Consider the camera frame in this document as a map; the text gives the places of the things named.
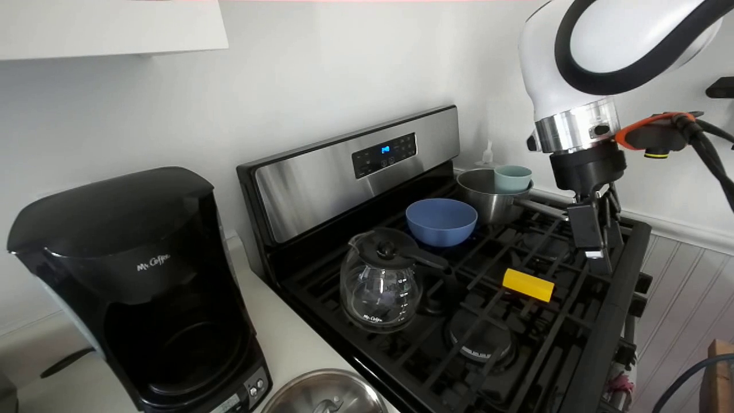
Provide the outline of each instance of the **oven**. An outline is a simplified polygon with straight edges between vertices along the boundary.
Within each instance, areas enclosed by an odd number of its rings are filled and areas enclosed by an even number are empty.
[[[411,203],[462,200],[456,154],[456,108],[441,108],[240,165],[264,281],[403,413],[623,410],[649,284],[644,223],[613,223],[600,269],[574,247],[563,215],[518,207],[456,247],[423,246],[449,269],[417,267],[425,295],[405,329],[371,332],[341,314],[349,239],[374,227],[408,234]],[[550,302],[504,290],[508,269],[553,282]]]

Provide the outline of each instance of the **coffee maker logo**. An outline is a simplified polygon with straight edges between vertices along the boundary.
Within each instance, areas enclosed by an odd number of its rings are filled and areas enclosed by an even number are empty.
[[[135,269],[137,269],[137,274],[142,274],[142,270],[149,270],[154,267],[163,267],[167,259],[170,259],[170,254],[157,254],[157,256],[151,256],[147,262],[139,262]]]

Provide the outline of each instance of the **yellow object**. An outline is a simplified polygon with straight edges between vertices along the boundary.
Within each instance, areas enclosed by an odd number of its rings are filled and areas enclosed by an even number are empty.
[[[504,277],[502,277],[502,287],[533,295],[536,301],[550,302],[555,282],[548,282],[544,277],[535,277],[530,274],[516,270],[516,269],[508,269]]]

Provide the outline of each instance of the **stovetop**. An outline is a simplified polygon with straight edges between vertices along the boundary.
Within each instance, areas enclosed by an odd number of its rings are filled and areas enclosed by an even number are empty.
[[[408,234],[401,212],[380,224]],[[623,240],[644,239],[644,224],[627,223],[621,234],[613,247],[614,269],[630,259],[623,254],[635,254]],[[449,259],[449,277],[419,269],[419,314],[393,336],[366,332],[341,314],[340,264],[346,247],[288,277],[285,292],[341,355],[384,390],[399,392],[403,410],[613,410],[600,394],[611,365],[634,363],[635,347],[619,339],[619,330],[637,269],[594,274],[574,250],[568,224],[536,212],[521,213],[501,232],[479,227],[458,247],[426,250]],[[502,290],[510,267],[553,281],[550,302]]]

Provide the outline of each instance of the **white cabinet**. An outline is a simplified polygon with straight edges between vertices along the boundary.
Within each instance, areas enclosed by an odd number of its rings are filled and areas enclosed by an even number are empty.
[[[228,49],[219,0],[0,0],[0,59]]]

